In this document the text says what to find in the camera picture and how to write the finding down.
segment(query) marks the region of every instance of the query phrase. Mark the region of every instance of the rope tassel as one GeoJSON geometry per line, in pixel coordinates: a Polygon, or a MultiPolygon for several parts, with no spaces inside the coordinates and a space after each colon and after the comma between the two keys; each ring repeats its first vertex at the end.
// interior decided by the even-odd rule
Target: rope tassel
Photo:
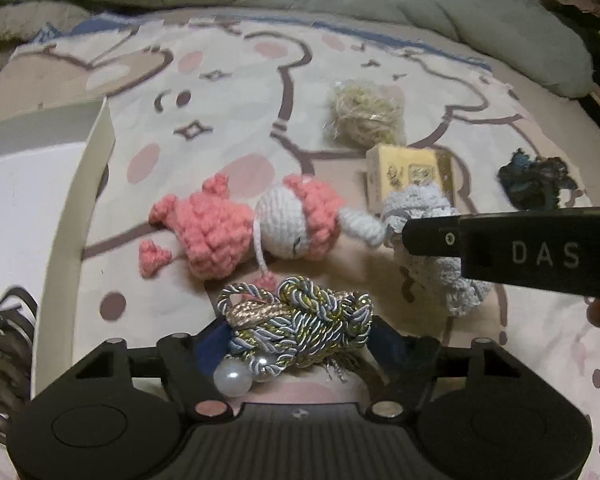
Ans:
{"type": "Polygon", "coordinates": [[[242,359],[255,381],[266,382],[289,366],[304,368],[363,347],[373,303],[368,294],[333,292],[298,276],[284,280],[277,294],[249,283],[229,285],[218,310],[234,330],[229,355],[242,359]],[[232,294],[250,298],[233,305],[232,294]]]}

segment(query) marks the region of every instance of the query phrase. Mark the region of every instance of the bed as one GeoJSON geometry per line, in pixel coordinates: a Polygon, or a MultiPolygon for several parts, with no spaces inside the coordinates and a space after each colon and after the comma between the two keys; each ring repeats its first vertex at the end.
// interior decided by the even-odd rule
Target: bed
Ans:
{"type": "MultiPolygon", "coordinates": [[[[555,84],[542,82],[561,94],[588,91],[590,73],[581,77],[586,53],[579,59],[574,70],[554,66],[555,84]]],[[[453,155],[461,212],[511,210],[495,173],[517,148],[568,162],[578,189],[561,196],[562,206],[600,205],[600,131],[577,103],[435,32],[235,7],[104,14],[73,35],[20,47],[0,74],[0,119],[102,95],[112,111],[116,146],[84,251],[67,366],[107,337],[144,346],[171,332],[195,333],[214,316],[224,282],[192,282],[183,260],[151,281],[138,273],[140,240],[177,250],[170,233],[146,224],[162,195],[186,196],[223,170],[235,197],[253,205],[284,175],[303,173],[332,183],[348,205],[366,207],[363,153],[323,129],[334,82],[352,77],[404,96],[410,144],[453,155]],[[190,135],[178,134],[184,125],[190,135]]],[[[320,264],[275,262],[271,269],[334,289],[368,290],[378,312],[405,334],[452,346],[487,336],[506,346],[589,416],[594,447],[582,478],[600,479],[600,331],[586,320],[591,298],[497,286],[481,307],[455,319],[410,282],[391,254],[349,240],[320,264]]],[[[255,273],[250,260],[230,280],[255,273]]],[[[54,351],[52,341],[45,345],[39,352],[54,351]]],[[[341,384],[312,368],[236,406],[247,399],[365,404],[373,380],[360,373],[341,384]]]]}

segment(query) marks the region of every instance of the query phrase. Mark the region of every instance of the white crochet arm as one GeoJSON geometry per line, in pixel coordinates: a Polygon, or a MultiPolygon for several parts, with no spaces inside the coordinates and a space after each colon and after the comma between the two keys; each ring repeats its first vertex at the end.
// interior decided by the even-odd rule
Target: white crochet arm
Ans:
{"type": "Polygon", "coordinates": [[[386,225],[365,211],[343,207],[338,211],[338,222],[346,235],[358,238],[370,247],[379,247],[384,242],[386,225]]]}

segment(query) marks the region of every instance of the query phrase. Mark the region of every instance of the patterned bedsheet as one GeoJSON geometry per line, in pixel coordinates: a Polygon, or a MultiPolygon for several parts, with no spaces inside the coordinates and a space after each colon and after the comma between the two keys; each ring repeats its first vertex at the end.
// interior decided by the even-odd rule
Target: patterned bedsheet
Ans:
{"type": "MultiPolygon", "coordinates": [[[[256,275],[253,259],[228,280],[198,282],[180,258],[155,279],[142,279],[141,239],[178,252],[172,233],[146,222],[163,195],[187,196],[224,171],[232,198],[253,206],[271,184],[304,173],[330,182],[348,205],[366,207],[364,153],[324,133],[337,81],[368,78],[404,97],[410,144],[453,155],[456,206],[464,213],[512,210],[495,175],[516,149],[567,160],[484,63],[382,40],[301,23],[166,19],[16,51],[0,74],[0,118],[110,97],[116,145],[84,250],[74,360],[108,337],[146,346],[169,333],[196,333],[213,319],[224,283],[256,275]]],[[[590,205],[573,165],[571,172],[579,190],[564,192],[562,206],[590,205]]],[[[476,336],[499,341],[590,417],[594,448],[582,478],[600,479],[600,331],[586,321],[589,298],[497,285],[482,306],[453,319],[390,251],[345,237],[323,262],[272,260],[270,268],[337,290],[366,290],[378,314],[404,334],[452,346],[476,336]]],[[[261,384],[235,403],[365,404],[378,381],[371,366],[346,383],[314,367],[261,384]]]]}

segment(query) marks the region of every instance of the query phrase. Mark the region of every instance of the clear plastic bag of shredded paper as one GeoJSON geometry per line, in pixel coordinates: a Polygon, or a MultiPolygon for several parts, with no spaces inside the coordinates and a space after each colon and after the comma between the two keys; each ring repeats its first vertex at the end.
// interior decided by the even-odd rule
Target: clear plastic bag of shredded paper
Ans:
{"type": "Polygon", "coordinates": [[[404,97],[394,87],[365,79],[337,83],[331,104],[334,138],[347,137],[369,149],[376,144],[407,144],[404,133],[404,97]]]}

